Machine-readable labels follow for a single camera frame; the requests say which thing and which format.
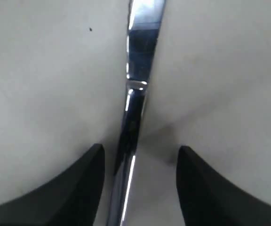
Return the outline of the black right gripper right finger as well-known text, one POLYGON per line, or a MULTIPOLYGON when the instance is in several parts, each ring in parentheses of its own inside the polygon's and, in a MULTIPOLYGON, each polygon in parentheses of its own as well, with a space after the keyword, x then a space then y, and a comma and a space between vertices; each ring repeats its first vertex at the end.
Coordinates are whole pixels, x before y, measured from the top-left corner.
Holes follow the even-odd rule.
POLYGON ((235 186, 188 146, 178 152, 176 187, 187 226, 271 226, 271 205, 235 186))

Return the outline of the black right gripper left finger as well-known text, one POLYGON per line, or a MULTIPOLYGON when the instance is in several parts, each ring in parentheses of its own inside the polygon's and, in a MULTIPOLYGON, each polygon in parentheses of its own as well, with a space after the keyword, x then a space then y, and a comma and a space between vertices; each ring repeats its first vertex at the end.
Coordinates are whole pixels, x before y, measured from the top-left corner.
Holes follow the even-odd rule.
POLYGON ((52 180, 1 204, 0 226, 92 226, 104 176, 104 148, 93 144, 52 180))

